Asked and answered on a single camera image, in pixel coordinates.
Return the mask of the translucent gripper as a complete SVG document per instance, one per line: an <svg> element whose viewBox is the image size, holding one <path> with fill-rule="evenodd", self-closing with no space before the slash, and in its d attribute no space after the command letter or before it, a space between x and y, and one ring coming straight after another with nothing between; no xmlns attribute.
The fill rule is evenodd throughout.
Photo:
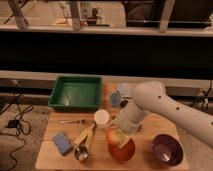
<svg viewBox="0 0 213 171"><path fill-rule="evenodd" d="M132 138L132 134L126 134L120 128L114 128L113 144L117 147L123 148Z"/></svg>

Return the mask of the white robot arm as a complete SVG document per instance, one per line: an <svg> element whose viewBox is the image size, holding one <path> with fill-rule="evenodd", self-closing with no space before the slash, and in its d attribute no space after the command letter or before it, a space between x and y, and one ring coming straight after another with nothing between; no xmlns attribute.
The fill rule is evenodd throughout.
<svg viewBox="0 0 213 171"><path fill-rule="evenodd" d="M213 116L173 100L166 94L164 84L158 81L135 85L131 100L114 123L123 133L132 134L150 113L167 118L213 148Z"/></svg>

